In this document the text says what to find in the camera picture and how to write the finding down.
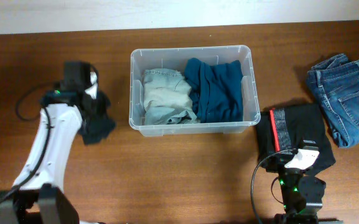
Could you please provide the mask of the black shorts with red stripe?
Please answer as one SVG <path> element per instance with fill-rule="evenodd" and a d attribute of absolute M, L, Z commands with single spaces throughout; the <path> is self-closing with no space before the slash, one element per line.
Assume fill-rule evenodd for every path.
<path fill-rule="evenodd" d="M 319 148 L 319 155 L 312 167 L 305 171 L 307 175 L 315 176 L 336 163 L 325 132 L 322 113 L 315 103 L 264 111 L 256 125 L 258 161 L 285 150 L 285 153 L 275 155 L 261 165 L 267 172 L 276 173 L 279 166 L 283 166 L 293 158 L 291 149 L 300 149 L 305 145 L 304 140 L 315 142 Z"/>

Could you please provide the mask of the black Nike shirt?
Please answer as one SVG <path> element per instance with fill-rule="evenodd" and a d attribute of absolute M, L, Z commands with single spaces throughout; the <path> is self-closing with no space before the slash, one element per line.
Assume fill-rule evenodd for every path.
<path fill-rule="evenodd" d="M 115 121 L 107 113 L 110 106 L 109 98 L 102 91 L 97 91 L 95 99 L 83 94 L 80 101 L 83 122 L 79 134 L 85 145 L 98 144 L 116 127 Z"/>

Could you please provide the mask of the light blue jeans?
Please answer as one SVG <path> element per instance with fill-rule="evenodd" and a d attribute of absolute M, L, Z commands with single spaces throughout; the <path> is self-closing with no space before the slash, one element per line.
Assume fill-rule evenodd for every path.
<path fill-rule="evenodd" d="M 177 70 L 155 68 L 144 72 L 145 125 L 197 124 L 189 94 L 192 87 Z"/>

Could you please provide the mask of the dark blue jeans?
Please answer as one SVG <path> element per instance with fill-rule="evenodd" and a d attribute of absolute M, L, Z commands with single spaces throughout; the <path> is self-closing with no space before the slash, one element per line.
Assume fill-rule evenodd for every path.
<path fill-rule="evenodd" d="M 306 84 L 321 107 L 338 147 L 359 144 L 359 60 L 338 54 L 307 72 Z"/>

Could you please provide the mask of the teal shirt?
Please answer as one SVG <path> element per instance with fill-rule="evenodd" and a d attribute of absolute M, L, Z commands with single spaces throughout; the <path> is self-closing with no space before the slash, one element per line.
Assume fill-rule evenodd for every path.
<path fill-rule="evenodd" d="M 192 109 L 201 123 L 243 120 L 241 63 L 209 65 L 197 58 L 188 60 L 185 80 L 192 87 Z"/>

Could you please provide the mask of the clear plastic storage bin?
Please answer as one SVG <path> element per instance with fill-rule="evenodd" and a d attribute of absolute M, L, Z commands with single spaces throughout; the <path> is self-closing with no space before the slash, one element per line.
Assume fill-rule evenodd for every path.
<path fill-rule="evenodd" d="M 136 49 L 130 90 L 129 125 L 143 136 L 242 133 L 261 119 L 245 45 Z"/>

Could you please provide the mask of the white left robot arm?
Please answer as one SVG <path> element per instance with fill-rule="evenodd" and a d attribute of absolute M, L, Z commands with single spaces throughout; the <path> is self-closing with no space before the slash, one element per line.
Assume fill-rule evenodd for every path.
<path fill-rule="evenodd" d="M 63 192 L 67 161 L 76 135 L 97 144 L 115 128 L 99 73 L 89 62 L 68 61 L 63 80 L 40 101 L 40 123 L 25 166 L 12 188 L 0 190 L 0 223 L 81 224 Z"/>

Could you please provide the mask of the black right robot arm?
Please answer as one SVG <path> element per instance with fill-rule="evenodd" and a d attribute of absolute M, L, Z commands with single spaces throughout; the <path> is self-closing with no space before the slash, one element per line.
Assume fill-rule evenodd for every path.
<path fill-rule="evenodd" d="M 335 224 L 336 218 L 319 219 L 317 212 L 323 207 L 326 183 L 306 171 L 313 168 L 319 156 L 316 142 L 303 140 L 294 149 L 281 149 L 267 158 L 268 172 L 278 174 L 282 195 L 283 214 L 273 218 L 278 224 Z"/>

